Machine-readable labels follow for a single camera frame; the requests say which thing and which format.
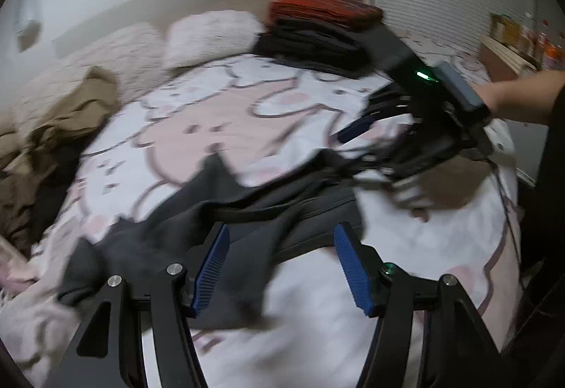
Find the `wrist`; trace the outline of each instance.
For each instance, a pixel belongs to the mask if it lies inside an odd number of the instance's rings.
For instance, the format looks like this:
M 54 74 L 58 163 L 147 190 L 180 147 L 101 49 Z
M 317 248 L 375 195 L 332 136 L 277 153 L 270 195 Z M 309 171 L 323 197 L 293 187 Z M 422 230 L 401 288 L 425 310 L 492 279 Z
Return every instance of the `wrist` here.
M 473 84 L 473 89 L 480 96 L 490 110 L 493 117 L 498 117 L 498 110 L 501 104 L 501 88 L 504 84 L 488 83 L 484 85 Z

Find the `metal screw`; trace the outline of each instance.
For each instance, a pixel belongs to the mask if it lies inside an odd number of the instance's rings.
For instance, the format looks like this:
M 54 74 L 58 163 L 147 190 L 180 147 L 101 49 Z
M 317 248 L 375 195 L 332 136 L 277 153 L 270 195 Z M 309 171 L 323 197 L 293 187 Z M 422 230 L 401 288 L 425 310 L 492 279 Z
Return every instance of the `metal screw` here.
M 121 276 L 120 275 L 112 275 L 108 278 L 108 286 L 116 287 L 121 283 Z
M 167 267 L 167 273 L 169 275 L 177 275 L 183 270 L 183 266 L 180 264 L 171 264 Z
M 453 114 L 456 111 L 453 104 L 451 104 L 449 101 L 444 102 L 443 107 L 445 112 L 449 112 Z
M 396 264 L 393 264 L 392 262 L 385 262 L 384 264 L 382 264 L 382 272 L 385 275 L 394 275 L 397 269 Z
M 444 283 L 448 286 L 455 286 L 458 281 L 456 277 L 454 277 L 451 273 L 448 273 L 444 275 Z

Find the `red folded cloth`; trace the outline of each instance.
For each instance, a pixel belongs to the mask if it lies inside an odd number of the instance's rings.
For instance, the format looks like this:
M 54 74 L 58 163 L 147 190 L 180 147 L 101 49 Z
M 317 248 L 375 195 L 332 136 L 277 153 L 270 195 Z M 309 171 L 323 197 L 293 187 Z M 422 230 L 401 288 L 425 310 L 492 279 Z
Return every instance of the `red folded cloth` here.
M 276 0 L 270 4 L 271 24 L 279 17 L 318 20 L 363 31 L 382 20 L 382 9 L 360 0 Z

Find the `bed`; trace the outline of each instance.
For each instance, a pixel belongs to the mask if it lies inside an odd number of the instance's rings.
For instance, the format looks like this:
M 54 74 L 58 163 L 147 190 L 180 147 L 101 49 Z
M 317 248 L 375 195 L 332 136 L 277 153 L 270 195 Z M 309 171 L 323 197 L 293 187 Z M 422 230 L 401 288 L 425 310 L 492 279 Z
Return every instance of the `bed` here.
M 462 48 L 396 32 L 427 64 L 449 61 L 468 81 L 490 82 Z M 352 155 L 394 138 L 409 116 L 380 121 L 339 147 L 330 138 L 387 83 L 379 73 L 354 80 L 241 54 L 191 68 L 126 104 L 83 153 L 59 217 L 33 259 L 42 279 L 0 315 L 0 335 L 28 378 L 36 386 L 43 382 L 78 325 L 53 297 L 73 237 L 98 241 L 120 215 L 143 220 L 210 152 L 221 151 L 239 181 L 256 186 L 319 148 Z M 364 172 L 355 195 L 363 242 L 421 277 L 456 275 L 501 348 L 521 295 L 516 176 L 506 124 L 493 121 L 487 131 L 500 185 L 489 165 L 456 157 L 392 190 L 377 172 Z M 39 287 L 43 280 L 49 283 Z M 337 257 L 326 248 L 277 267 L 256 328 L 194 330 L 192 337 L 211 388 L 345 388 L 359 377 L 375 322 L 356 308 Z M 416 384 L 422 329 L 415 314 L 407 387 Z M 142 340 L 149 386 L 158 387 L 149 326 Z

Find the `black folded clothes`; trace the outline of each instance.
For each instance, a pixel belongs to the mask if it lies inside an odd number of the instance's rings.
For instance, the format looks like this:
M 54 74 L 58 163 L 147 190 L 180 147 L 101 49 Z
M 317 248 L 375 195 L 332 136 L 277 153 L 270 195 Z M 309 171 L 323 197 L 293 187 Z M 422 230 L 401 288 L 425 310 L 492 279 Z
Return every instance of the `black folded clothes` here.
M 221 157 L 158 206 L 147 220 L 120 220 L 97 244 L 81 239 L 69 260 L 58 298 L 88 306 L 107 278 L 146 282 L 202 243 L 214 222 L 230 227 L 231 245 L 209 307 L 190 325 L 196 329 L 241 328 L 261 317 L 264 289 L 274 266 L 333 245 L 333 228 L 349 221 L 361 232 L 361 215 L 345 160 L 319 151 L 295 171 L 248 188 L 240 186 Z
M 286 66 L 357 79 L 374 68 L 363 35 L 325 22 L 279 18 L 252 52 Z

